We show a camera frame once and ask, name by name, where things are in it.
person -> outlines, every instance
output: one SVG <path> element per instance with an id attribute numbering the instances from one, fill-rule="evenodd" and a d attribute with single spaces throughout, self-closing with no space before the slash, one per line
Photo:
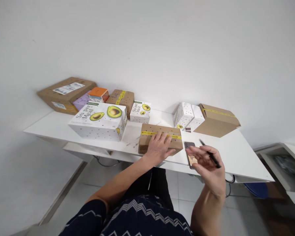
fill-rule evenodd
<path id="1" fill-rule="evenodd" d="M 225 167 L 218 150 L 189 147 L 198 163 L 192 166 L 205 185 L 192 211 L 191 224 L 173 209 L 162 163 L 175 150 L 171 136 L 157 133 L 147 153 L 94 193 L 65 225 L 60 236 L 220 235 L 220 216 L 226 198 Z M 217 169 L 207 151 L 213 153 Z"/>

yellow measuring tape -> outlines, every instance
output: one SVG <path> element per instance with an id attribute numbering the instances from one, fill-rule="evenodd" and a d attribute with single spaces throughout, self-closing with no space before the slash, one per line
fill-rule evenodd
<path id="1" fill-rule="evenodd" d="M 121 99 L 123 99 L 125 93 L 126 93 L 125 91 L 122 91 L 122 92 L 121 92 L 121 94 L 120 94 L 120 96 L 119 96 L 119 98 L 118 98 L 118 100 L 117 100 L 117 102 L 116 102 L 116 105 L 119 105 L 119 103 L 120 103 Z"/>
<path id="2" fill-rule="evenodd" d="M 218 113 L 218 114 L 221 114 L 221 115 L 227 115 L 227 116 L 230 116 L 230 117 L 234 117 L 234 118 L 236 118 L 236 116 L 232 116 L 232 115 L 229 115 L 229 114 L 226 114 L 226 113 L 223 113 L 223 112 L 214 111 L 214 110 L 211 110 L 211 109 L 205 109 L 205 108 L 202 109 L 202 111 L 205 111 L 205 110 L 207 110 L 207 111 L 211 111 L 211 112 L 214 112 L 214 113 Z"/>
<path id="3" fill-rule="evenodd" d="M 149 132 L 149 131 L 142 131 L 141 132 L 141 135 L 151 135 L 151 136 L 153 136 L 155 134 L 157 134 L 157 133 L 156 132 Z M 171 137 L 174 138 L 174 139 L 181 139 L 181 136 L 178 136 L 178 135 L 172 135 Z"/>

green label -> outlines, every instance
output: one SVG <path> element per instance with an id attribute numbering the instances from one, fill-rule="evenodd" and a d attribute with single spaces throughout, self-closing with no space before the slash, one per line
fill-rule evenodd
<path id="1" fill-rule="evenodd" d="M 93 102 L 88 102 L 87 105 L 94 105 L 94 106 L 98 106 L 98 103 L 93 103 Z"/>

dark patterned shirt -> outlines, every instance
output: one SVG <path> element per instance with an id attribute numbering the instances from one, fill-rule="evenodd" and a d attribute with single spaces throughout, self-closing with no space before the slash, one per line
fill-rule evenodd
<path id="1" fill-rule="evenodd" d="M 106 217 L 105 204 L 92 200 L 66 224 L 60 236 L 193 235 L 186 219 L 163 205 L 156 196 L 137 196 Z"/>

purple box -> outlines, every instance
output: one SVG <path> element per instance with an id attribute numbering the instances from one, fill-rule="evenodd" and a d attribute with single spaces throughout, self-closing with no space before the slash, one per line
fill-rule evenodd
<path id="1" fill-rule="evenodd" d="M 78 110 L 81 110 L 84 107 L 84 105 L 89 102 L 89 97 L 88 97 L 89 92 L 91 92 L 91 90 L 73 102 L 73 105 Z"/>

